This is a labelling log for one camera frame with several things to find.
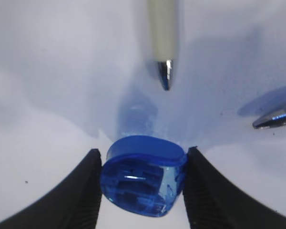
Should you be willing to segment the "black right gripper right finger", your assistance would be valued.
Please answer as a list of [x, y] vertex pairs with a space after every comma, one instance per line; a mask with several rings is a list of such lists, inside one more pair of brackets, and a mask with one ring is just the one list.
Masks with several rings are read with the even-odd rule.
[[192, 229], [286, 229], [286, 217], [225, 178], [196, 148], [187, 152], [184, 203]]

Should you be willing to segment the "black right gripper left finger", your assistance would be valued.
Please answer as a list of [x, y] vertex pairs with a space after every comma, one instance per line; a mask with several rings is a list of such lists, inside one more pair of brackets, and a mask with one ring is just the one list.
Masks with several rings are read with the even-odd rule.
[[102, 199], [101, 169], [100, 151], [91, 149], [60, 184], [0, 222], [0, 229], [94, 229]]

